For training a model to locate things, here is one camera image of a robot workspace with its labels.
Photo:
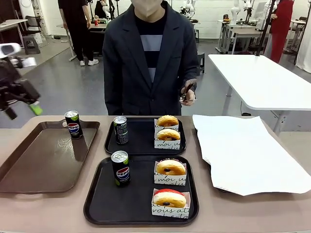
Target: face mask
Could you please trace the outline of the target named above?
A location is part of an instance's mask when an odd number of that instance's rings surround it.
[[[162,0],[131,0],[135,9],[142,15],[149,17],[152,15],[162,3]]]

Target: striped shirt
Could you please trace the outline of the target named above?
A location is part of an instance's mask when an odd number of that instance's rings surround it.
[[[135,17],[152,82],[155,79],[156,65],[159,59],[166,16],[167,11],[165,11],[164,17],[154,23],[145,22]]]

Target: brown tray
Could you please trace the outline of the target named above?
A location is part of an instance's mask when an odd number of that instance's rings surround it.
[[[0,167],[0,193],[70,190],[78,180],[100,125],[91,121],[80,123],[84,136],[77,140],[71,139],[65,120],[38,124]]]

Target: soda can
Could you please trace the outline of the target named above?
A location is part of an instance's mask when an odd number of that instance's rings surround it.
[[[111,155],[113,173],[117,186],[126,186],[131,181],[128,154],[125,151],[116,151]]]
[[[118,144],[128,142],[127,119],[124,116],[117,116],[113,119],[113,125],[116,133],[116,141]]]
[[[79,139],[83,136],[80,125],[79,114],[77,111],[69,111],[65,113],[65,119],[68,125],[68,130],[72,139]]]

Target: donut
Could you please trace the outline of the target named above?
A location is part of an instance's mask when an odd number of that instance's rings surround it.
[[[164,126],[164,127],[178,125],[178,123],[179,123],[178,119],[170,115],[162,116],[157,120],[157,125]]]
[[[158,190],[154,195],[154,204],[156,205],[184,208],[186,202],[186,198],[182,193],[168,188]]]
[[[181,176],[186,174],[186,168],[178,160],[166,159],[156,165],[156,172],[163,175]]]
[[[163,129],[157,132],[156,138],[164,141],[175,141],[180,139],[180,135],[176,130]]]

